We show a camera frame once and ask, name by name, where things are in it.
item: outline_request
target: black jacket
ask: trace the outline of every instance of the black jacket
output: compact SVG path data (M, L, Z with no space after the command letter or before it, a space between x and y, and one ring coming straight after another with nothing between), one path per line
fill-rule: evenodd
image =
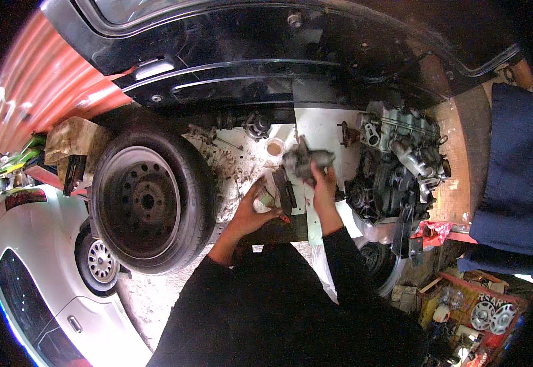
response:
M233 269L206 257L147 366L421 365L423 329L374 295L346 229L323 243L339 305L291 244Z

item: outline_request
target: red corrugated metal wall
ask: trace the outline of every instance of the red corrugated metal wall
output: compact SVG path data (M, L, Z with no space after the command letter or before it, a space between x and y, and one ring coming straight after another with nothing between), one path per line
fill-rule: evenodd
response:
M0 69L0 152L70 116L89 119L130 101L36 11Z

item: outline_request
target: person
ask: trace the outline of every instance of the person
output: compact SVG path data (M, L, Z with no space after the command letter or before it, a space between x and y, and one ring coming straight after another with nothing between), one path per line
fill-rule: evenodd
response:
M238 253L244 235L281 215L254 211L258 180L183 287L148 367L423 363L423 329L367 284L364 258L336 211L334 168L311 169L338 304L291 244Z

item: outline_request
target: steel wheel rim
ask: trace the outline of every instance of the steel wheel rim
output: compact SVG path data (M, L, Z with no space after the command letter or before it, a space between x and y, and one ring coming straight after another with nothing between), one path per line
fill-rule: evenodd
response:
M116 258L111 255L101 239L96 240L89 246L87 264L91 275L102 284L112 281L117 272Z
M97 216L114 250L135 260L171 251L181 217L177 180L158 153L131 146L101 172Z

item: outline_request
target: blue cloth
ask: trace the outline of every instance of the blue cloth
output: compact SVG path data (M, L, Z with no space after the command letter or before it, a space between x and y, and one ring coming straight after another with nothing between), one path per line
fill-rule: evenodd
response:
M493 84L487 186L470 236L479 244L533 255L533 93Z
M489 246L476 246L456 260L458 271L486 270L500 274L533 275L533 255L515 254Z

